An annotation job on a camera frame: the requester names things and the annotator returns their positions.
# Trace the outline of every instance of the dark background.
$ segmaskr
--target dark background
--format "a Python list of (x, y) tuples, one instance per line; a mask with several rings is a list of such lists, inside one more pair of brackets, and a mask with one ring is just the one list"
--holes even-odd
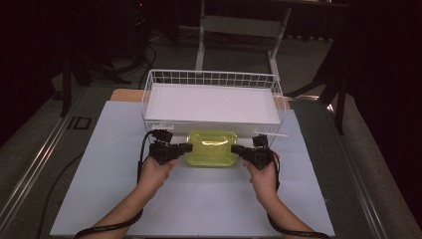
[[(138, 1), (131, 0), (0, 1), (0, 145), (55, 93), (50, 80), (62, 70), (62, 37), (99, 64), (112, 66), (112, 58), (139, 53), (129, 47), (135, 24), (141, 31), (153, 24), (175, 43), (179, 25), (198, 25), (200, 1), (142, 2), (143, 18), (136, 13)], [(277, 8), (251, 9), (245, 4), (229, 9), (225, 1), (209, 8), (280, 17)], [(288, 35), (304, 41), (335, 38), (316, 80), (346, 72), (347, 92), (354, 96), (419, 225), (421, 12), (418, 1), (362, 0), (352, 5), (342, 28), (343, 12), (299, 8), (287, 29)]]

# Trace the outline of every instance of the yellow plastic container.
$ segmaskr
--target yellow plastic container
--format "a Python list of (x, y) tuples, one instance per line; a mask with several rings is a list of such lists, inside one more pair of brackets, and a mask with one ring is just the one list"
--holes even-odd
[(187, 161), (196, 166), (230, 166), (237, 157), (231, 152), (236, 140), (237, 136), (231, 131), (193, 130), (188, 136), (193, 148), (186, 153)]

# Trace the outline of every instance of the black cable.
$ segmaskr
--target black cable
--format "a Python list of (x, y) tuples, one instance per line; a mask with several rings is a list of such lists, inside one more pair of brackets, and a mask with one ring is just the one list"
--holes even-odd
[[(148, 139), (149, 135), (152, 134), (152, 133), (153, 133), (153, 130), (150, 130), (149, 132), (147, 132), (145, 137), (143, 138), (143, 141), (142, 141), (142, 146), (140, 148), (140, 157), (139, 157), (139, 162), (138, 162), (138, 168), (137, 168), (137, 181), (136, 181), (136, 183), (139, 182), (139, 176), (140, 176), (142, 165), (143, 165), (143, 151), (145, 149), (146, 140)], [(143, 213), (143, 209), (141, 209), (134, 217), (130, 218), (127, 221), (124, 221), (124, 222), (121, 222), (121, 223), (115, 223), (113, 225), (98, 226), (98, 227), (91, 227), (91, 228), (84, 229), (84, 230), (78, 232), (77, 235), (75, 235), (75, 239), (81, 238), (83, 236), (91, 235), (91, 234), (113, 231), (113, 230), (118, 230), (118, 229), (121, 229), (121, 228), (128, 227), (128, 226), (132, 225), (133, 223), (135, 223), (136, 221), (138, 221), (139, 218), (142, 216), (142, 213)]]
[(143, 209), (141, 209), (134, 217), (130, 218), (129, 220), (127, 220), (125, 222), (116, 223), (116, 224), (113, 224), (113, 225), (98, 226), (98, 227), (91, 227), (91, 228), (84, 229), (84, 230), (78, 232), (77, 235), (75, 235), (74, 238), (78, 239), (78, 238), (81, 238), (83, 236), (87, 236), (87, 235), (91, 235), (91, 234), (113, 231), (113, 230), (118, 230), (118, 229), (121, 229), (121, 228), (128, 227), (128, 226), (132, 225), (133, 223), (137, 222), (140, 219), (140, 217), (142, 216), (142, 213), (143, 213)]
[(115, 74), (123, 74), (123, 73), (127, 73), (129, 71), (133, 71), (136, 68), (138, 68), (142, 63), (142, 58), (139, 56), (136, 56), (133, 58), (132, 63), (121, 67), (121, 68), (116, 68), (116, 69), (108, 69), (109, 71), (115, 73)]
[[(101, 76), (96, 75), (96, 73), (98, 73), (98, 72), (95, 69), (92, 69), (90, 67), (88, 67), (88, 68), (90, 70), (90, 74), (95, 78), (95, 80), (93, 80), (93, 82), (97, 82), (97, 83), (107, 82), (107, 80), (100, 80), (99, 79), (99, 78), (101, 78)], [(142, 68), (146, 68), (146, 67), (143, 66), (143, 65), (138, 65), (132, 71), (122, 72), (122, 73), (119, 73), (118, 75), (121, 76), (122, 78), (126, 78), (126, 77), (129, 77), (129, 76), (137, 73)]]
[(143, 166), (143, 151), (145, 149), (145, 143), (146, 139), (149, 137), (150, 134), (152, 134), (154, 130), (150, 130), (146, 133), (146, 135), (143, 137), (142, 146), (140, 148), (140, 156), (139, 156), (139, 162), (137, 163), (137, 177), (136, 177), (136, 183), (139, 182), (140, 173), (142, 172), (142, 166)]
[(148, 60), (147, 60), (147, 58), (145, 58), (145, 62), (146, 62), (146, 64), (148, 65), (148, 67), (146, 68), (146, 70), (145, 70), (145, 72), (142, 74), (142, 76), (140, 77), (140, 79), (139, 79), (139, 84), (138, 84), (138, 86), (137, 86), (137, 88), (140, 90), (140, 85), (142, 84), (142, 82), (143, 82), (143, 79), (145, 78), (145, 76), (146, 76), (146, 74), (149, 72), (149, 70), (151, 70), (151, 69), (153, 69), (154, 67), (153, 67), (153, 64), (154, 64), (154, 62), (155, 62), (155, 59), (156, 59), (156, 56), (157, 56), (157, 53), (156, 53), (156, 51), (155, 51), (155, 49), (153, 49), (151, 46), (149, 46), (148, 44), (146, 44), (145, 45), (147, 48), (149, 48), (149, 49), (151, 49), (152, 50), (152, 53), (154, 54), (153, 55), (153, 58), (152, 58), (152, 61), (151, 62), (149, 62)]
[[(276, 158), (277, 161), (274, 159), (273, 157), (273, 165), (274, 165), (274, 170), (276, 172), (276, 190), (279, 190), (280, 187), (280, 180), (279, 180), (279, 174), (280, 174), (280, 157), (270, 149), (270, 147), (263, 141), (261, 140), (262, 144), (264, 145), (264, 148), (268, 151), (270, 151)], [(313, 237), (313, 238), (329, 238), (326, 234), (321, 233), (321, 232), (308, 232), (308, 231), (292, 231), (292, 230), (287, 230), (284, 228), (279, 227), (276, 222), (273, 220), (273, 218), (271, 218), (271, 216), (267, 213), (267, 217), (268, 220), (270, 222), (270, 225), (278, 232), (282, 233), (282, 234), (286, 234), (286, 235), (290, 235), (290, 236), (299, 236), (299, 237)]]
[(66, 170), (68, 170), (68, 168), (74, 164), (76, 161), (78, 161), (78, 159), (80, 159), (82, 156), (84, 155), (84, 153), (79, 154), (77, 157), (75, 157), (74, 159), (72, 159), (68, 165), (66, 165), (66, 167), (60, 172), (59, 176), (56, 178), (56, 180), (53, 182), (52, 187), (50, 188), (49, 194), (47, 195), (47, 199), (46, 202), (44, 203), (44, 209), (43, 209), (43, 214), (41, 216), (41, 220), (40, 220), (40, 225), (38, 227), (38, 232), (37, 232), (37, 239), (39, 239), (41, 237), (41, 232), (43, 231), (43, 224), (44, 224), (44, 220), (46, 218), (46, 212), (47, 212), (47, 206), (50, 202), (50, 197), (53, 193), (54, 188), (56, 187), (56, 184), (58, 183), (58, 181), (60, 180), (60, 178), (62, 177), (62, 175), (66, 172)]

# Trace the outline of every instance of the wire basket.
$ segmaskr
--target wire basket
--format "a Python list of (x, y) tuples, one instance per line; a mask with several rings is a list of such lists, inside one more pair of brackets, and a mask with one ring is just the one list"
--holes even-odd
[[(236, 89), (269, 89), (274, 99), (280, 123), (216, 123), (206, 121), (186, 122), (177, 120), (150, 120), (146, 116), (154, 84), (203, 85)], [(192, 129), (205, 128), (233, 131), (239, 137), (250, 137), (252, 135), (256, 135), (257, 133), (262, 133), (269, 137), (270, 142), (273, 141), (275, 135), (279, 134), (279, 129), (285, 118), (285, 109), (286, 102), (277, 76), (210, 71), (151, 70), (148, 74), (141, 104), (142, 119), (147, 130), (168, 129), (173, 131), (173, 133), (188, 133)]]

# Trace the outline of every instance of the forearm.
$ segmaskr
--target forearm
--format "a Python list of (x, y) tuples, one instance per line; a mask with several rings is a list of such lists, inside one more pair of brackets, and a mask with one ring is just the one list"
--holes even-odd
[[(291, 231), (313, 231), (280, 200), (277, 194), (264, 199), (262, 205), (279, 227)], [(285, 235), (285, 238), (298, 237)]]
[[(97, 222), (94, 227), (113, 225), (125, 222), (133, 218), (150, 200), (152, 195), (142, 190), (142, 186), (136, 186), (135, 189), (122, 200), (112, 211)], [(125, 236), (129, 227), (87, 235), (83, 239), (121, 239)]]

